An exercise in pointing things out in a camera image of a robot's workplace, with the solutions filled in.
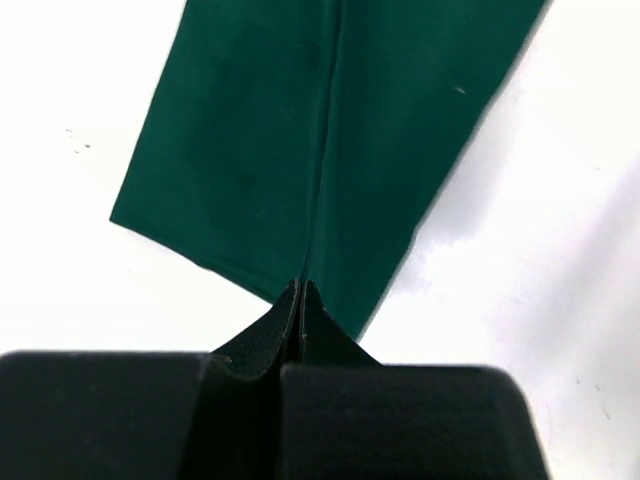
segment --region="black plastic part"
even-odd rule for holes
[[[311,282],[213,353],[0,361],[0,479],[547,478],[503,373],[383,367]]]

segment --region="white surface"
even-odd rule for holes
[[[268,308],[107,222],[181,8],[0,4],[0,352],[208,350]],[[638,25],[555,2],[362,340],[506,369],[560,479],[640,479]]]

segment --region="green cloth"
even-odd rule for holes
[[[111,220],[357,336],[543,0],[188,0]]]

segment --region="dark green fabric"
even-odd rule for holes
[[[189,0],[112,221],[358,335],[543,3]]]

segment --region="white table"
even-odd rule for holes
[[[107,221],[181,9],[0,5],[0,352],[210,350],[268,309]],[[507,370],[560,479],[640,478],[638,25],[556,0],[361,341]]]

